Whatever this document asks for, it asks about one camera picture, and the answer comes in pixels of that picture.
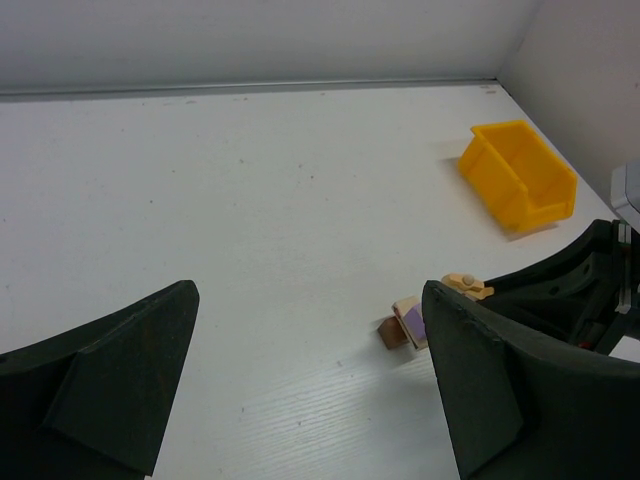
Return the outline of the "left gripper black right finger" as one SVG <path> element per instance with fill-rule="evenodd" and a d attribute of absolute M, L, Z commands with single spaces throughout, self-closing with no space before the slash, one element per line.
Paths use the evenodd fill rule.
<path fill-rule="evenodd" d="M 423 289 L 430 355 L 463 479 L 636 479 L 639 366 Z"/>

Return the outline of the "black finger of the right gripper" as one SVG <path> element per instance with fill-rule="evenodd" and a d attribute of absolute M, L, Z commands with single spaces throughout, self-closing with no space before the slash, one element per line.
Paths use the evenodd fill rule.
<path fill-rule="evenodd" d="M 596 320 L 612 308 L 613 223 L 595 220 L 550 257 L 488 281 L 482 305 L 513 320 Z"/>

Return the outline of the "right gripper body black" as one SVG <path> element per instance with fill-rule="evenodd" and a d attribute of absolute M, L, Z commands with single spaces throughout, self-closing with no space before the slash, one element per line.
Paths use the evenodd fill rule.
<path fill-rule="evenodd" d="M 639 234 L 625 222 L 593 222 L 569 245 L 564 295 L 570 308 L 566 342 L 610 353 L 623 336 L 639 337 Z"/>

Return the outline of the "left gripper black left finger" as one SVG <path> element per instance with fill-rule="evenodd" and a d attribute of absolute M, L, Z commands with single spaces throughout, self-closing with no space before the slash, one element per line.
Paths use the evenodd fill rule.
<path fill-rule="evenodd" d="M 152 475 L 199 300 L 181 280 L 2 354 L 2 475 Z"/>

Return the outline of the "patterned small wood block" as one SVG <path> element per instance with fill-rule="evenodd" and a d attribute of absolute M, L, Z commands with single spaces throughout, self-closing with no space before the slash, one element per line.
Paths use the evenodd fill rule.
<path fill-rule="evenodd" d="M 468 273 L 449 273 L 442 277 L 441 282 L 473 301 L 484 300 L 495 293 L 493 287 L 486 286 L 483 281 Z"/>

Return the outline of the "yellow plastic bin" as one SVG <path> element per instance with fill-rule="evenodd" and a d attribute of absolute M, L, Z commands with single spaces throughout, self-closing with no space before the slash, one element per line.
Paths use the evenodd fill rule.
<path fill-rule="evenodd" d="M 471 132 L 457 169 L 503 229 L 525 233 L 573 215 L 577 175 L 527 122 Z"/>

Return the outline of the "purple cube block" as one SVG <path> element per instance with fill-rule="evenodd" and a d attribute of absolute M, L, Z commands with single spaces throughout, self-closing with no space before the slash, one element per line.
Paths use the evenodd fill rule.
<path fill-rule="evenodd" d="M 405 329 L 415 344 L 426 341 L 425 326 L 420 305 L 414 305 L 403 316 Z"/>

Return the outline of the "dark brown wood block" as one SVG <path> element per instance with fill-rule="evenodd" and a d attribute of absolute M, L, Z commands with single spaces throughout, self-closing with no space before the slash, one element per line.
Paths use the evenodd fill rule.
<path fill-rule="evenodd" d="M 387 350 L 395 350 L 410 343 L 403 323 L 396 316 L 385 318 L 378 326 L 377 333 Z"/>

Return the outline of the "light wood rectangular block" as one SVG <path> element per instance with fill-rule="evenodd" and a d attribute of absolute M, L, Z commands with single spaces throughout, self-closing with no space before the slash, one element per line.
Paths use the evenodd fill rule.
<path fill-rule="evenodd" d="M 407 297 L 393 303 L 392 310 L 405 336 L 416 350 L 428 347 L 425 324 L 422 315 L 421 301 L 415 297 Z"/>

